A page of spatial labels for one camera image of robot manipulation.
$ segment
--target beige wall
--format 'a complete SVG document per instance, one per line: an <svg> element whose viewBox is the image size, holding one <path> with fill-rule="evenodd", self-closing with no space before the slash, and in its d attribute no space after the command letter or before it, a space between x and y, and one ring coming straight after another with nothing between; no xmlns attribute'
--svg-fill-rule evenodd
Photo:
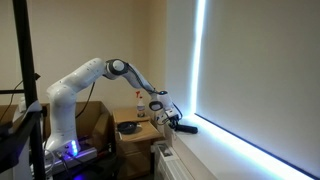
<svg viewBox="0 0 320 180"><path fill-rule="evenodd" d="M29 0L34 68L41 75L37 81L40 102L48 102L47 87L95 57L127 61L154 86L163 88L165 3ZM21 70L10 0L0 2L0 13L0 89L12 89L21 80ZM109 110L134 106L135 91L123 78L100 78L91 100L103 101ZM89 92L90 87L81 91L78 101L86 100ZM15 95L13 103L20 97ZM9 100L9 95L0 96L0 104Z"/></svg>

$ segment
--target light strip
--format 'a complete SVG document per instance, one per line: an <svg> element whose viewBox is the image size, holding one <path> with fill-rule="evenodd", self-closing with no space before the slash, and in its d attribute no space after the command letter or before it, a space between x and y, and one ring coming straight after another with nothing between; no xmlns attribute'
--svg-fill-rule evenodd
<svg viewBox="0 0 320 180"><path fill-rule="evenodd" d="M206 6L206 0L198 0L197 10L196 10L195 44L194 44L194 53L193 53L193 66L192 66L193 69L192 69L192 82L191 82L191 112L192 113L196 112L198 74L199 74L205 6Z"/></svg>
<svg viewBox="0 0 320 180"><path fill-rule="evenodd" d="M194 45L194 55L193 55L193 70L192 70L192 82L191 82L191 112L196 112L196 102L197 102L197 86L198 86L198 75L199 75L199 64L201 55L201 41L203 34L203 23L206 0L197 1L196 10L196 24L195 24L195 45ZM210 131L212 136L220 139L226 145L231 146L235 151L243 154L247 158L255 161L266 170L274 173L284 179L311 179L305 174L297 171L296 169L288 166L287 164L281 162L280 160L268 155L267 153L259 150L258 148L244 142L243 140L233 136L232 134L222 130L221 128L208 123L204 120L197 121L200 125L202 122L202 127Z"/></svg>

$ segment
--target plastic bottle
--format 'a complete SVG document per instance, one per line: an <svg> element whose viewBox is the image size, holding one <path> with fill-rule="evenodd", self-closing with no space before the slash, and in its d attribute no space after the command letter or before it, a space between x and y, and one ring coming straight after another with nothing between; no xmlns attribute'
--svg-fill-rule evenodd
<svg viewBox="0 0 320 180"><path fill-rule="evenodd" d="M143 103L142 96L140 96L137 104L137 116L144 117L145 115L145 105Z"/></svg>

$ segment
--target black pole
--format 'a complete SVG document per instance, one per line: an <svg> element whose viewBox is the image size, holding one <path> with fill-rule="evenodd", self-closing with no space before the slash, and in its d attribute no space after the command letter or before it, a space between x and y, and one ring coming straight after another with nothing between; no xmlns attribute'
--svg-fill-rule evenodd
<svg viewBox="0 0 320 180"><path fill-rule="evenodd" d="M37 101L38 98L34 77L31 35L26 0L13 0L13 10L16 22L23 87L25 90L24 94L26 106L29 107L33 102ZM32 128L30 146L35 179L43 180L46 178L46 175L44 169L40 118Z"/></svg>

